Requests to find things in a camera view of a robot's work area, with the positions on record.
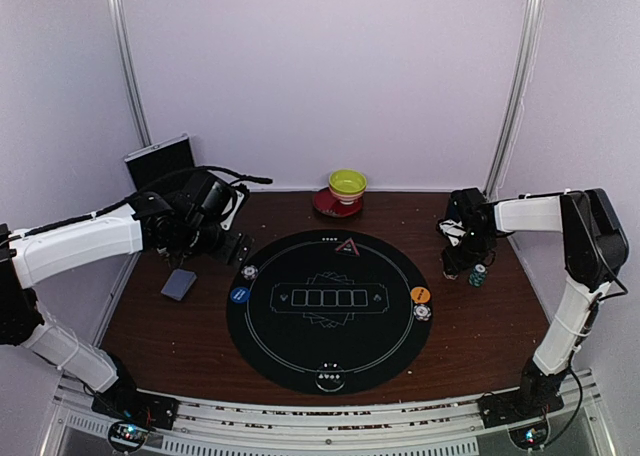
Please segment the green chip stack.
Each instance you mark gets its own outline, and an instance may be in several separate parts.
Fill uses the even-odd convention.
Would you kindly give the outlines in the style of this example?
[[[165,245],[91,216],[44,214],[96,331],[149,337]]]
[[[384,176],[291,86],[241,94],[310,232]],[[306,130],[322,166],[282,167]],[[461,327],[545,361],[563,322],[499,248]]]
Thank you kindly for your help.
[[[485,283],[487,275],[488,268],[484,264],[478,263],[472,268],[468,282],[471,286],[479,288]]]

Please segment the orange round blind button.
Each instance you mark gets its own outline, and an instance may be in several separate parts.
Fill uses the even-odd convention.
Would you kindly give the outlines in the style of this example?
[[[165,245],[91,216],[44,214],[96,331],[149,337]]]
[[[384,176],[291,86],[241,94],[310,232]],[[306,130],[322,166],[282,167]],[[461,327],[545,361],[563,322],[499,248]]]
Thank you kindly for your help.
[[[415,304],[427,304],[431,300],[431,292],[424,286],[411,289],[410,297]]]

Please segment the blue round blind button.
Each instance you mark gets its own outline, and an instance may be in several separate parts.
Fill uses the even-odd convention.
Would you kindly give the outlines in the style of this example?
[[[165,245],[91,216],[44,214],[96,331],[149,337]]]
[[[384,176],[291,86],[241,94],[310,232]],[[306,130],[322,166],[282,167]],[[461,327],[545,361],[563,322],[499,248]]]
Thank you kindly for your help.
[[[251,291],[247,287],[235,287],[230,292],[230,301],[235,304],[244,304],[251,297]]]

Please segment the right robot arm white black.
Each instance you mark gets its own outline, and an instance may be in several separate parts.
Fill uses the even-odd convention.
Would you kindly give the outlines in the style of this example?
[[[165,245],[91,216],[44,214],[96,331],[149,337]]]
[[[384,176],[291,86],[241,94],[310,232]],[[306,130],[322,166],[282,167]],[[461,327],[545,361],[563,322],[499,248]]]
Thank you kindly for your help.
[[[550,405],[589,335],[602,301],[629,256],[629,244],[615,209],[602,188],[523,195],[489,201],[477,188],[449,196],[438,231],[447,241],[441,253],[449,279],[483,263],[500,237],[519,231],[561,235],[566,286],[548,331],[521,373],[506,407],[530,418]]]

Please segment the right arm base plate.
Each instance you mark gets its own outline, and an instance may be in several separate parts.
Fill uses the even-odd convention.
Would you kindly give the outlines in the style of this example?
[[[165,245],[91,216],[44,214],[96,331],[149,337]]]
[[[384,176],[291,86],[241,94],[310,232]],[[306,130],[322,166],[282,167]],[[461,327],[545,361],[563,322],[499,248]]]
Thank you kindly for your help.
[[[525,402],[518,390],[503,393],[485,393],[477,400],[480,416],[485,428],[510,425],[564,408],[561,396],[552,395],[542,401]]]

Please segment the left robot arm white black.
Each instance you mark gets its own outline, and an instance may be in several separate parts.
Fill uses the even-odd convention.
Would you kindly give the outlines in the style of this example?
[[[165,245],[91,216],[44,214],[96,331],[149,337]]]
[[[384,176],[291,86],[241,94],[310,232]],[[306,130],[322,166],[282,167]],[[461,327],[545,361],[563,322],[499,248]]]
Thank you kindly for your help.
[[[216,167],[170,172],[102,209],[28,229],[1,228],[1,343],[24,347],[75,377],[95,410],[148,425],[151,403],[125,364],[56,317],[63,296],[81,300],[82,283],[108,261],[154,252],[172,268],[200,255],[239,265],[250,238],[231,229],[262,178]]]

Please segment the red black triangle dealer marker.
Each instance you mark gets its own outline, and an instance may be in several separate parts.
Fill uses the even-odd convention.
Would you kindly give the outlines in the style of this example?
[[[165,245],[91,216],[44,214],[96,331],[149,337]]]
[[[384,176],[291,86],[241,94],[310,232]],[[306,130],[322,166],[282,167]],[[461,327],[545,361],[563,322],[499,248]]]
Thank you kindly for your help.
[[[360,256],[360,251],[353,238],[348,238],[346,241],[340,244],[335,249],[335,253],[338,255],[346,255],[346,256],[353,256],[353,257]]]

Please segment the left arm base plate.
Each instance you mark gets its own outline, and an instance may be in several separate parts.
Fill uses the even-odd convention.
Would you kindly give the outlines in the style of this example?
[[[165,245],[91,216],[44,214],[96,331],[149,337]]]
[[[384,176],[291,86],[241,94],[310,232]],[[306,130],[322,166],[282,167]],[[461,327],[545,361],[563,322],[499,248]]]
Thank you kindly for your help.
[[[93,412],[136,424],[144,429],[171,430],[178,413],[179,401],[172,397],[140,392],[92,394]]]

